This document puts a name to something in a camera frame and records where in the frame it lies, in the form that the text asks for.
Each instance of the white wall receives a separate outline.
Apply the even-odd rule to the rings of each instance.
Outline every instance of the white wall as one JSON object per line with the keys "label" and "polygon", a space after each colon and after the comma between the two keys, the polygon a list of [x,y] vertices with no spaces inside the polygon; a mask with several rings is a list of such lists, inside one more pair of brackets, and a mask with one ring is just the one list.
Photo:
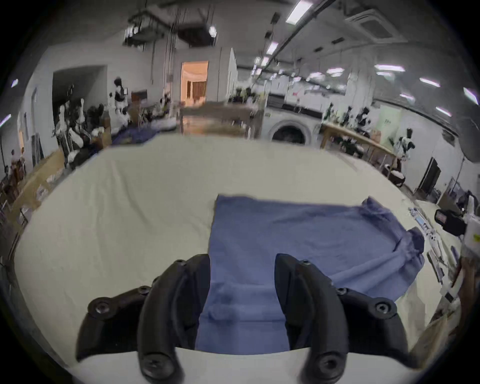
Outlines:
{"label": "white wall", "polygon": [[98,107],[100,104],[106,104],[107,99],[107,67],[101,67],[92,74],[93,82],[90,90],[84,98],[85,111],[91,106]]}
{"label": "white wall", "polygon": [[[431,157],[434,157],[441,171],[435,188],[443,193],[450,179],[455,179],[460,171],[464,154],[458,139],[455,139],[455,145],[452,146],[442,137],[443,128],[441,126],[414,112],[401,108],[401,119],[396,138],[405,136],[409,127],[413,130],[412,140],[415,149],[410,150],[410,159],[402,165],[405,184],[412,191],[415,191],[420,185]],[[465,160],[458,181],[462,188],[470,189],[473,193],[479,193],[480,191],[477,191],[479,174],[480,164]]]}
{"label": "white wall", "polygon": [[[3,159],[7,166],[10,166],[12,163],[12,149],[15,151],[15,158],[20,158],[20,144],[18,143],[18,132],[15,120],[14,117],[11,117],[10,120],[0,128]],[[3,163],[0,164],[0,168],[0,174],[3,178],[5,176]]]}
{"label": "white wall", "polygon": [[228,59],[228,80],[227,80],[227,98],[234,93],[238,81],[237,61],[233,48],[230,49],[230,57]]}
{"label": "white wall", "polygon": [[208,61],[206,101],[224,101],[227,96],[228,65],[231,48],[205,47],[175,52],[172,101],[180,100],[181,65],[189,61]]}
{"label": "white wall", "polygon": [[75,42],[49,47],[38,62],[30,78],[22,104],[22,113],[27,113],[29,132],[32,126],[31,95],[37,89],[35,131],[40,135],[45,156],[58,148],[52,137],[52,78],[55,71],[88,65],[107,66],[107,92],[114,92],[113,80],[119,76],[124,87],[131,91],[146,89],[152,101],[160,99],[163,92],[163,56],[165,41],[156,42],[152,76],[152,50],[145,52],[121,45],[123,31],[101,42]]}

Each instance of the table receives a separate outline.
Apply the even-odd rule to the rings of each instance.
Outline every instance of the table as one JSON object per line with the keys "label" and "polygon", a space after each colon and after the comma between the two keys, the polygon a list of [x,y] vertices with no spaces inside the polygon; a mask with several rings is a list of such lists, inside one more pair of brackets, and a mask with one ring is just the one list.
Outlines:
{"label": "table", "polygon": [[19,232],[23,232],[23,227],[18,224],[18,217],[20,216],[22,207],[24,205],[30,206],[33,211],[40,207],[40,202],[36,199],[36,191],[42,185],[50,193],[52,188],[47,182],[47,178],[56,174],[60,169],[64,168],[64,156],[62,149],[57,149],[51,155],[41,160],[19,184],[21,192],[13,202],[10,212],[7,214],[8,221]]}
{"label": "table", "polygon": [[[175,260],[207,252],[219,193],[343,205],[372,196],[404,228],[418,226],[408,197],[367,162],[340,152],[183,135],[107,148],[43,201],[15,254],[26,305],[66,364],[75,364],[77,333],[91,300],[150,285]],[[439,301],[426,262],[397,301],[409,346]]]}
{"label": "table", "polygon": [[373,151],[379,150],[379,151],[385,153],[385,155],[389,155],[389,156],[393,157],[392,164],[390,166],[390,170],[388,171],[388,175],[387,175],[387,179],[390,178],[390,172],[392,171],[392,167],[395,165],[395,162],[396,162],[396,159],[397,159],[396,154],[393,153],[390,149],[384,147],[383,145],[380,145],[379,143],[369,139],[368,137],[365,137],[365,136],[363,136],[359,133],[356,133],[355,131],[350,130],[348,128],[340,127],[337,124],[334,124],[334,123],[331,123],[331,122],[324,122],[322,124],[322,126],[325,127],[325,130],[324,130],[324,138],[322,139],[322,143],[320,144],[320,148],[325,148],[325,145],[327,144],[328,140],[334,134],[342,135],[342,136],[349,136],[349,137],[357,140],[359,143],[367,144],[367,145],[373,147],[374,148]]}

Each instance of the screw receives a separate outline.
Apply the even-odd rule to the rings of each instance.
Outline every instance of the screw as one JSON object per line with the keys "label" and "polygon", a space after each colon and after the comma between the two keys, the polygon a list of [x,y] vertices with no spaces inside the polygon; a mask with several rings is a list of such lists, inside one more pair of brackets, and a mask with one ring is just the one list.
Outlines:
{"label": "screw", "polygon": [[388,313],[390,311],[390,306],[387,303],[378,303],[375,305],[375,309],[381,313]]}
{"label": "screw", "polygon": [[96,305],[95,311],[99,314],[107,313],[108,311],[110,311],[110,307],[107,303],[102,301]]}
{"label": "screw", "polygon": [[148,292],[150,292],[150,287],[146,285],[142,285],[141,287],[138,288],[138,293],[140,293],[141,295],[147,295]]}
{"label": "screw", "polygon": [[329,353],[317,359],[317,367],[327,378],[334,378],[341,374],[343,364],[339,356]]}
{"label": "screw", "polygon": [[155,353],[142,359],[142,371],[153,379],[164,380],[172,375],[175,367],[167,355]]}

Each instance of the blue fabric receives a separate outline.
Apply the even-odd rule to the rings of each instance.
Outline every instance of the blue fabric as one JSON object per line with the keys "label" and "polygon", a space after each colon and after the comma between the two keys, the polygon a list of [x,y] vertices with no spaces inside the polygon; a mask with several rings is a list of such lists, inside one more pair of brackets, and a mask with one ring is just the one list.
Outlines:
{"label": "blue fabric", "polygon": [[277,253],[310,260],[336,287],[396,300],[423,266],[422,252],[421,232],[406,231],[372,198],[347,207],[219,195],[196,349],[240,355],[289,350],[274,286]]}

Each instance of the ceiling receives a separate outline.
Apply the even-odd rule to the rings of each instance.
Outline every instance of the ceiling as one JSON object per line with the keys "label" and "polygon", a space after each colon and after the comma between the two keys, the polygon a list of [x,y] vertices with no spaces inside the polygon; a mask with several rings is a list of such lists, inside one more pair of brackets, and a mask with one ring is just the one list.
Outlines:
{"label": "ceiling", "polygon": [[[310,0],[314,7],[322,1]],[[164,21],[171,23],[176,16],[181,23],[206,20],[217,29],[219,46],[233,47],[239,66],[252,66],[254,58],[262,57],[269,41],[265,33],[273,32],[272,39],[280,44],[296,28],[285,22],[297,0],[243,0],[239,1],[148,1]],[[52,23],[27,47],[24,57],[12,74],[19,85],[5,89],[0,99],[2,116],[18,110],[24,87],[38,59],[48,45],[73,40],[102,39],[125,28],[128,17],[144,6],[129,0],[74,1],[67,4]],[[366,35],[345,22],[345,19],[367,9],[376,9],[405,38],[405,42],[375,44]],[[277,24],[270,21],[280,13]],[[343,38],[342,42],[332,41]],[[419,111],[458,132],[462,149],[472,161],[480,161],[479,107],[463,94],[463,87],[480,88],[473,81],[474,74],[461,59],[461,46],[454,34],[441,22],[438,15],[423,0],[336,0],[310,21],[279,53],[278,65],[271,70],[295,71],[304,77],[311,72],[325,72],[333,66],[345,68],[337,78],[346,83],[352,62],[362,60],[374,73],[374,64],[402,65],[406,71],[394,78],[375,76],[374,97]],[[435,88],[419,81],[427,77],[440,82]],[[407,93],[415,102],[400,97]],[[438,112],[440,106],[452,113],[449,118]]]}

